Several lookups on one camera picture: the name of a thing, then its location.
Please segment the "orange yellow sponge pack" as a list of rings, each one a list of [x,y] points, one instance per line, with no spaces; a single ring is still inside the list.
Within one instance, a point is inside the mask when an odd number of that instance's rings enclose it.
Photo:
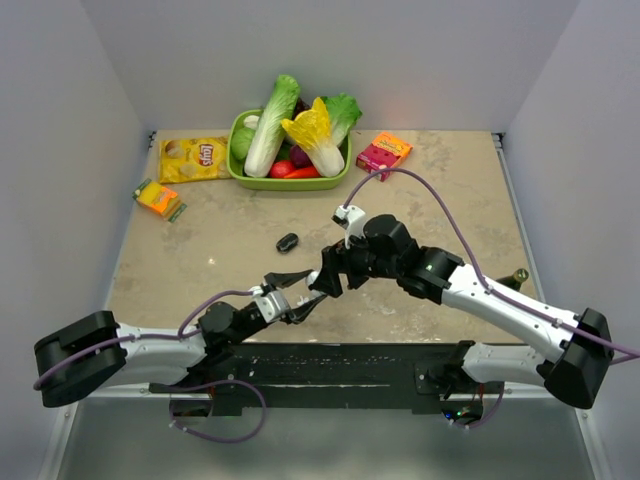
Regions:
[[[181,197],[170,188],[145,179],[133,192],[133,199],[142,207],[173,223],[187,208]]]

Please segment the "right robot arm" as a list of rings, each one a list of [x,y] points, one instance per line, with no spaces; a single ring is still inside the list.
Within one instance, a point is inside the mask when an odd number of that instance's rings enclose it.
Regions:
[[[309,289],[337,298],[369,279],[392,279],[412,297],[469,313],[520,339],[507,346],[462,343],[436,377],[452,390],[521,383],[543,387],[569,406],[593,407],[613,360],[602,313],[552,307],[484,277],[446,250],[419,245],[390,214],[366,219],[353,208],[334,220],[345,237],[323,249]]]

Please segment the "black earbud charging case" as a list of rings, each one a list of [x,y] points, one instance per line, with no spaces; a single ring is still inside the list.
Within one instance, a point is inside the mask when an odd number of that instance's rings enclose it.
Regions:
[[[299,244],[299,236],[296,233],[287,233],[276,242],[276,251],[280,254],[287,254]]]

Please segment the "red tomato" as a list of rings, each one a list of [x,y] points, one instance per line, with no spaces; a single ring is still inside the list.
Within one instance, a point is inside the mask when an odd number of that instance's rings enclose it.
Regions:
[[[296,170],[295,165],[290,160],[280,160],[273,163],[269,171],[269,177],[284,179],[287,175]]]

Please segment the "yellow Lays chips bag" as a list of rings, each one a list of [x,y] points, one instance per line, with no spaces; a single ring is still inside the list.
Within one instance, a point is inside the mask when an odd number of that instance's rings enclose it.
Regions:
[[[226,137],[164,140],[159,146],[157,179],[161,184],[229,179],[227,149]]]

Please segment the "green plastic basket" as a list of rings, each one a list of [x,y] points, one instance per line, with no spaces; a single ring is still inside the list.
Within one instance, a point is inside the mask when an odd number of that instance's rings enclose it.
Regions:
[[[318,178],[294,178],[279,179],[271,177],[253,178],[248,177],[244,173],[244,162],[238,160],[231,152],[231,147],[227,150],[226,166],[230,175],[244,188],[251,190],[265,191],[321,191],[330,190],[338,186],[346,177],[352,166],[352,140],[347,136],[341,145],[339,151],[345,161],[345,168],[335,177],[318,177]]]

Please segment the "orange carrot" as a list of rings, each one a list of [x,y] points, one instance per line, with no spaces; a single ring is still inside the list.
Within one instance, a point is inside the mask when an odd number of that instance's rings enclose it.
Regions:
[[[299,180],[299,179],[315,179],[321,178],[321,175],[314,166],[307,166],[304,168],[293,168],[287,171],[285,175],[281,177],[282,180]]]

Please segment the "green lettuce leaf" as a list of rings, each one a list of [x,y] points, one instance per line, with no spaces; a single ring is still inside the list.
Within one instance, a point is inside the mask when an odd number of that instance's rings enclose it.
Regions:
[[[331,138],[340,146],[363,115],[357,100],[346,93],[336,96],[322,96],[329,113]]]

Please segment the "purple onion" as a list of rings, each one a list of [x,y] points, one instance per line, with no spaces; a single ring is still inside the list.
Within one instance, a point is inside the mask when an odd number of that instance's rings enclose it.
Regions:
[[[289,149],[289,160],[296,169],[312,166],[312,162],[306,152],[298,145],[293,145]]]

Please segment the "yellow white cabbage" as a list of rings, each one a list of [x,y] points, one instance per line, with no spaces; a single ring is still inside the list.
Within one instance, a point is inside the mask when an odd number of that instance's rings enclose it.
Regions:
[[[315,98],[311,108],[293,120],[283,119],[281,126],[322,177],[335,177],[343,171],[345,161],[332,139],[329,112],[321,97]]]

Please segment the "pink orange snack box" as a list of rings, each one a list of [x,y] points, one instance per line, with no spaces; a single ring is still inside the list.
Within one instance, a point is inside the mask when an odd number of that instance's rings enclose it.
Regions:
[[[400,167],[413,150],[413,145],[399,137],[382,132],[356,157],[356,166],[368,174],[380,172],[377,179],[385,182],[391,168]]]

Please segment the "green glass bottle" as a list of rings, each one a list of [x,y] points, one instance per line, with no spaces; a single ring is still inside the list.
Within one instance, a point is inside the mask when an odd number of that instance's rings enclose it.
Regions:
[[[522,285],[529,279],[529,272],[525,268],[518,268],[510,275],[501,277],[496,280],[497,283],[510,288],[514,291],[520,291]]]

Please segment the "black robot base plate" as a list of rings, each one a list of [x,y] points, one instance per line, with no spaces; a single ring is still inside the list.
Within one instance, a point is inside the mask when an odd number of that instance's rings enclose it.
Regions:
[[[496,394],[461,369],[470,342],[245,343],[221,363],[204,360],[173,386],[153,383],[153,394],[194,393],[216,416],[243,410],[396,409],[438,414],[460,409],[478,392]]]

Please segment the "round green vegetable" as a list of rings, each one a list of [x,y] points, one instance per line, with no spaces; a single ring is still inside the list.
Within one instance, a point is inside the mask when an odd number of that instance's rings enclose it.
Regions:
[[[244,161],[248,155],[255,131],[242,127],[234,131],[230,138],[230,151],[238,161]]]

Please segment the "white earbud charging case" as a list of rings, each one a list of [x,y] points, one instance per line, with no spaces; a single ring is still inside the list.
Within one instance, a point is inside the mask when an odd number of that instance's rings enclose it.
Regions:
[[[306,286],[308,288],[310,288],[315,283],[315,281],[317,280],[318,276],[319,276],[319,272],[318,271],[316,271],[316,270],[311,271],[307,275],[307,277],[305,279]]]

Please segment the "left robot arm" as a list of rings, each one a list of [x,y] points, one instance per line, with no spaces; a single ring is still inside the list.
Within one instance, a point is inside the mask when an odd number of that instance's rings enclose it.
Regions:
[[[277,322],[302,323],[325,294],[312,290],[292,306],[283,291],[299,281],[312,284],[317,276],[313,270],[269,273],[245,291],[245,307],[233,307],[219,293],[176,330],[134,327],[117,322],[111,311],[94,312],[36,342],[34,388],[46,408],[122,385],[177,385],[196,392],[206,383],[207,368],[232,356],[234,346]]]

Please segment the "green white napa cabbage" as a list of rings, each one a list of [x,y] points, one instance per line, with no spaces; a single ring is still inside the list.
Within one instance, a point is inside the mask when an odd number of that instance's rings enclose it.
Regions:
[[[279,75],[244,162],[244,172],[251,178],[266,177],[284,141],[281,121],[291,119],[300,95],[300,86],[291,75]]]

